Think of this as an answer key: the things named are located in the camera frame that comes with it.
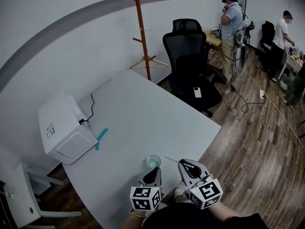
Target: chair armrest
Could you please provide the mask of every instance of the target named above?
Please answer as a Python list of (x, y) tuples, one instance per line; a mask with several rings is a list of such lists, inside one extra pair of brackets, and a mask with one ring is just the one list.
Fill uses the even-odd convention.
[(210, 64), (207, 64), (207, 67), (209, 69), (211, 69), (213, 71), (213, 73), (215, 74), (215, 76), (217, 76), (222, 82), (226, 83), (228, 81), (228, 79), (225, 77), (225, 75), (221, 72), (220, 69), (218, 69)]

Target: electrical outlet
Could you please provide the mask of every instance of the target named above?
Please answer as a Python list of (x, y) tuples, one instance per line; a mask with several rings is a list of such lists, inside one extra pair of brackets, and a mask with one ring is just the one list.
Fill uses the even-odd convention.
[(262, 89), (259, 91), (259, 97), (260, 99), (264, 99), (264, 91)]

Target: white phone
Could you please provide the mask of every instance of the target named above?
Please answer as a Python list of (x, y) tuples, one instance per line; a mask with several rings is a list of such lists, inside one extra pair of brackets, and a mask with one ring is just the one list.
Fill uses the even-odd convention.
[(201, 91), (199, 87), (194, 87), (194, 93), (196, 98), (201, 98)]

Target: white cable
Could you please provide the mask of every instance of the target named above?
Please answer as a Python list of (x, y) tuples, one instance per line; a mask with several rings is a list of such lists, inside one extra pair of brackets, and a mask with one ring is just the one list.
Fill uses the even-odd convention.
[(292, 129), (292, 127), (290, 126), (290, 124), (288, 123), (288, 121), (285, 119), (285, 117), (283, 116), (283, 114), (281, 113), (281, 111), (276, 107), (276, 105), (274, 103), (271, 102), (271, 100), (269, 99), (267, 93), (265, 93), (265, 91), (261, 88), (261, 86), (251, 77), (251, 75), (249, 75), (245, 70), (243, 70), (251, 79), (252, 81), (254, 81), (256, 83), (256, 85), (258, 85), (258, 87), (264, 92), (264, 94), (266, 94), (266, 97), (268, 99), (268, 101), (277, 109), (277, 111), (281, 114), (281, 116), (283, 117), (283, 119), (286, 121), (286, 123), (288, 124), (289, 128), (292, 130), (292, 132), (294, 133), (295, 137), (297, 138), (297, 140), (299, 141), (299, 143), (302, 145), (303, 149), (305, 150), (304, 145), (301, 143), (301, 140), (299, 139), (299, 137), (295, 134), (295, 131)]

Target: white table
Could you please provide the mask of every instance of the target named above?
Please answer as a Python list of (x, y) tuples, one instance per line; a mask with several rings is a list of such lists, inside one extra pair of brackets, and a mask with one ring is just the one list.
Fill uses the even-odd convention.
[[(20, 164), (13, 174), (10, 176), (8, 182), (4, 185), (4, 192), (8, 202), (11, 215), (18, 228), (22, 228), (40, 217), (74, 217), (80, 216), (80, 211), (76, 212), (51, 212), (41, 211), (33, 193), (30, 179), (43, 179), (54, 184), (63, 185), (60, 180), (56, 180), (47, 176), (40, 176), (27, 171), (22, 164)], [(27, 228), (55, 228), (44, 226), (27, 226)]]
[[(63, 165), (77, 194), (105, 229), (120, 228), (132, 209), (129, 194), (149, 155), (161, 158), (162, 188), (167, 194), (181, 181), (177, 163), (198, 160), (220, 126), (135, 72), (124, 71), (93, 91), (90, 129), (109, 131), (74, 164)], [(79, 102), (90, 115), (90, 95)]]
[(282, 71), (281, 71), (280, 75), (278, 76), (279, 80), (281, 79), (281, 77), (284, 73), (284, 70), (286, 69), (286, 67), (288, 65), (291, 68), (293, 68), (296, 73), (298, 73), (303, 66), (303, 61), (301, 61), (301, 60), (296, 61), (296, 60), (293, 59), (292, 56), (289, 55), (289, 48), (287, 48), (287, 47), (285, 47), (285, 49), (284, 49), (284, 55), (283, 55), (283, 61), (282, 62), (284, 62), (284, 66), (282, 68)]

